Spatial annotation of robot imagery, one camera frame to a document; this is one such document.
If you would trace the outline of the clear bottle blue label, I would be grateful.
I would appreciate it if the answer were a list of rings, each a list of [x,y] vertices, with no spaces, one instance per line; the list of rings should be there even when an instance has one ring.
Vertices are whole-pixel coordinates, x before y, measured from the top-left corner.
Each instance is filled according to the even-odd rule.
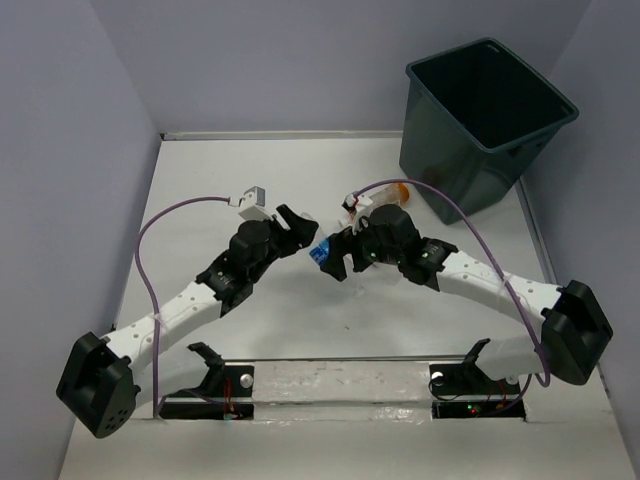
[[[318,230],[310,245],[306,248],[309,258],[318,266],[322,266],[329,257],[330,254],[330,242],[328,236],[322,231]]]

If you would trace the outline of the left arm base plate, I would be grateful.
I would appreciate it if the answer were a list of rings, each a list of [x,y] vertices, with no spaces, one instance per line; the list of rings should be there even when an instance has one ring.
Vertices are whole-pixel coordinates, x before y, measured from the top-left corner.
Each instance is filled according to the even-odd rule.
[[[227,363],[207,373],[202,382],[163,398],[163,420],[244,421],[254,417],[255,373],[252,364]]]

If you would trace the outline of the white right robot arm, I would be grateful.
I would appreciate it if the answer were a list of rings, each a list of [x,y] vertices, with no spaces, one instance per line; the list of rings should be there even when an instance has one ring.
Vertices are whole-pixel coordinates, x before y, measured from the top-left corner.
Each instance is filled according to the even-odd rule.
[[[540,283],[498,271],[455,245],[422,236],[410,215],[383,205],[351,226],[314,243],[311,258],[338,281],[374,264],[396,267],[409,282],[456,295],[520,322],[525,332],[477,341],[460,368],[462,384],[482,392],[495,381],[539,375],[587,383],[613,337],[592,289],[572,280]]]

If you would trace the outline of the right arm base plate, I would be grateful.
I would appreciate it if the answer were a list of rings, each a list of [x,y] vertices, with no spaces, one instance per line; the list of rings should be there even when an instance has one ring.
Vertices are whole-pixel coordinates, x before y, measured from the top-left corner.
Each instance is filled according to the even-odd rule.
[[[491,380],[475,365],[463,363],[430,364],[429,375],[431,413],[436,420],[526,419],[519,383]]]

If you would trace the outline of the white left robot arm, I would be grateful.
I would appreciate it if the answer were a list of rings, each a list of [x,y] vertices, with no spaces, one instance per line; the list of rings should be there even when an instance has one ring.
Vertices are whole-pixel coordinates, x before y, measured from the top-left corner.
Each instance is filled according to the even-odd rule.
[[[243,303],[275,261],[311,245],[315,220],[285,204],[276,211],[251,213],[227,249],[163,306],[126,328],[88,332],[74,342],[56,396],[95,438],[119,430],[145,393],[159,397],[162,353]]]

